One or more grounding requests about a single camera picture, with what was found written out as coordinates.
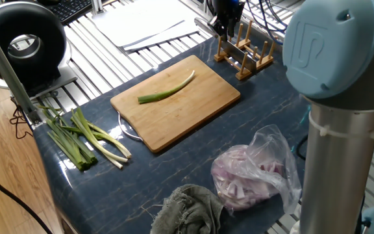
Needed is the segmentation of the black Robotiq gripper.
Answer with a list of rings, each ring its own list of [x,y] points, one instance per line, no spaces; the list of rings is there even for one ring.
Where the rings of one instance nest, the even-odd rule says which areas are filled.
[[[234,28],[240,22],[245,2],[241,0],[211,0],[216,17],[215,30],[220,36],[234,37]]]

